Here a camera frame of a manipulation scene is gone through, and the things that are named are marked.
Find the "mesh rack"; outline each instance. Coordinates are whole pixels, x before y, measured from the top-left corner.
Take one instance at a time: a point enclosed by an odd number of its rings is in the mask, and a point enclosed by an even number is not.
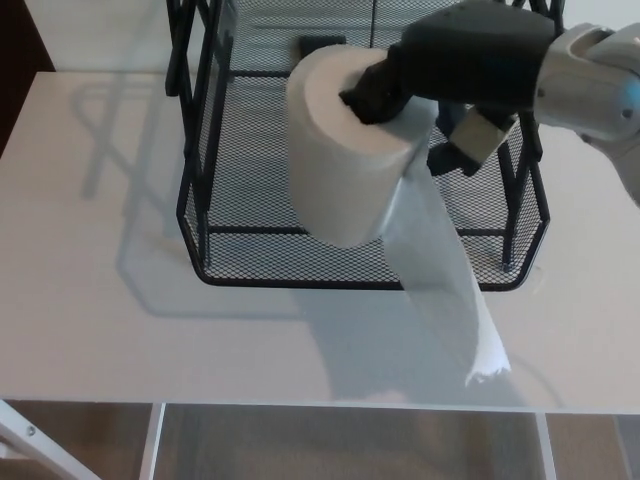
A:
[[[340,35],[351,45],[388,47],[407,24],[454,3],[167,0],[173,52],[166,89],[180,97],[185,129],[177,215],[204,282],[402,288],[380,241],[338,249],[298,224],[287,190],[285,84],[303,35]],[[554,5],[551,12],[542,1],[530,7],[551,15]],[[198,16],[205,29],[192,89],[187,47]],[[519,120],[476,175],[454,171],[436,178],[483,290],[510,290],[524,281],[549,222],[538,126],[530,113]],[[442,142],[446,137],[438,130],[432,145]]]

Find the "mesh panel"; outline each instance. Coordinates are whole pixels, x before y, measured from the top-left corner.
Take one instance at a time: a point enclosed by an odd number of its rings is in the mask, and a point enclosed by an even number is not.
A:
[[[412,20],[453,3],[457,2],[378,0],[374,44],[385,47],[397,41],[401,29]],[[292,46],[303,34],[346,34],[348,43],[367,46],[372,5],[372,1],[361,0],[330,0],[321,6],[309,0],[235,3],[237,29],[231,55],[235,74],[227,79],[224,103],[216,105],[216,89],[222,84],[217,82],[220,68],[215,58],[211,59],[198,142],[200,161],[204,162],[207,151],[215,153],[212,145],[219,138],[217,155],[209,159],[215,165],[214,175],[205,179],[213,187],[210,205],[202,206],[208,222],[202,231],[208,233],[199,238],[191,185],[182,219],[187,234],[192,235],[190,248],[206,245],[205,252],[198,252],[198,270],[203,278],[218,284],[244,282],[256,286],[284,282],[308,288],[326,283],[397,288],[397,278],[386,265],[380,241],[337,249],[306,235],[297,223],[287,185],[286,78],[266,73],[290,70]],[[252,72],[243,76],[242,71],[247,70]],[[432,145],[444,141],[436,131]],[[512,176],[528,149],[516,127],[509,140]],[[471,178],[454,171],[437,178],[436,183],[480,284],[484,288],[500,287],[521,278],[534,235],[542,224],[532,177],[527,177],[522,209],[511,232],[513,246],[506,253],[506,196],[510,192],[505,191],[498,156],[488,159]],[[505,268],[505,259],[510,260],[509,268]]]
[[[232,70],[291,70],[302,35],[345,35],[369,46],[372,0],[237,0]]]
[[[400,41],[402,30],[412,22],[461,0],[377,0],[373,46],[386,48]]]

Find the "metal frame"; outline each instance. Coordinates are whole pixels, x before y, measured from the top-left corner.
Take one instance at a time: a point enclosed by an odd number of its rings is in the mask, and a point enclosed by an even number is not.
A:
[[[153,480],[162,435],[166,404],[151,408],[147,437],[140,465],[140,480]],[[65,480],[100,480],[9,404],[0,400],[0,460],[34,460]]]
[[[17,451],[23,457],[37,461],[63,479],[100,480],[91,470],[4,401],[0,401],[0,437],[10,444],[11,452],[7,450],[7,453],[11,453],[9,458],[19,459],[20,456],[15,456]]]
[[[516,7],[522,7],[524,1],[514,0],[512,3]],[[287,77],[289,72],[267,72],[267,71],[236,71],[230,70],[230,56],[233,48],[233,38],[226,32],[224,38],[220,38],[218,27],[222,8],[226,5],[225,0],[211,0],[207,4],[206,0],[184,0],[179,5],[179,0],[167,0],[169,23],[171,26],[174,49],[171,56],[170,69],[167,75],[167,93],[179,95],[185,126],[185,169],[180,187],[180,194],[176,214],[182,235],[187,245],[187,250],[198,277],[205,283],[215,286],[242,286],[242,287],[275,287],[275,288],[314,288],[314,289],[349,289],[349,290],[401,290],[399,282],[392,281],[323,281],[323,280],[256,280],[239,278],[219,278],[212,277],[207,273],[210,266],[209,258],[209,236],[213,233],[233,233],[233,234],[256,234],[256,235],[307,235],[302,228],[295,227],[237,227],[218,226],[208,224],[208,212],[211,206],[211,196],[216,172],[216,158],[221,136],[222,117],[224,112],[226,86],[235,77]],[[372,0],[372,19],[377,15],[377,0]],[[205,24],[205,39],[200,57],[200,68],[196,80],[195,93],[190,96],[191,81],[188,75],[188,65],[186,59],[180,61],[177,58],[186,56],[187,43],[191,27],[184,25],[193,21],[194,11],[199,11],[200,17]],[[552,0],[547,6],[544,0],[530,0],[531,10],[542,15],[556,19],[557,28],[562,28],[562,0]],[[216,59],[219,71],[215,86],[209,85],[209,73],[211,70],[212,58]],[[215,101],[213,102],[213,112],[211,118],[211,131],[207,143],[207,151],[204,161],[199,158],[198,141],[203,133],[204,120],[204,100],[209,88],[215,88]],[[549,209],[544,194],[544,187],[537,163],[542,157],[542,148],[538,136],[538,125],[531,114],[520,115],[521,129],[523,135],[523,151],[526,154],[520,159],[517,172],[507,173],[503,169],[503,162],[506,161],[508,149],[498,152],[503,175],[503,183],[506,202],[508,206],[508,219],[504,230],[500,231],[500,236],[504,237],[502,265],[503,270],[508,272],[512,268],[512,255],[514,237],[518,226],[518,219],[521,213],[522,198],[525,186],[531,178],[535,197],[538,202],[540,214],[540,224],[531,239],[531,246],[524,258],[518,276],[510,283],[481,283],[483,291],[510,291],[519,287],[527,278],[532,267],[535,255],[544,238],[547,226],[550,221]],[[191,226],[185,218],[188,205],[189,189],[193,191],[195,211],[197,217],[196,231],[192,231]],[[480,232],[461,230],[461,236],[469,235],[489,235],[495,236],[496,231]]]
[[[556,467],[553,460],[553,447],[551,446],[551,436],[547,424],[547,415],[536,413],[536,430],[538,441],[540,442],[540,460],[544,472],[544,480],[557,480]]]

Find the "paper towel sheet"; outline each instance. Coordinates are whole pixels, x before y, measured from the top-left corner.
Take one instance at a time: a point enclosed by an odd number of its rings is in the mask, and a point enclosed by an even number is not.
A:
[[[468,371],[466,383],[510,370],[466,251],[426,166],[428,140],[398,184],[382,234],[391,269]]]
[[[303,226],[326,243],[349,247],[382,236],[389,266],[430,331],[468,372],[468,383],[508,370],[509,361],[426,167],[437,103],[414,97],[391,122],[362,125],[339,98],[385,56],[332,46],[292,72],[292,204]]]

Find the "floor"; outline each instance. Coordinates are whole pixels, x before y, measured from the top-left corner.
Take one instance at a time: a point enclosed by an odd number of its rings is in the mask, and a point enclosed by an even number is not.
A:
[[[12,405],[104,480],[138,478],[149,406]],[[620,430],[634,449],[640,423],[629,419]],[[549,429],[559,480],[631,478],[614,417],[553,415]],[[537,480],[538,459],[524,414],[169,406],[155,478]],[[33,462],[0,462],[2,480],[54,478]]]

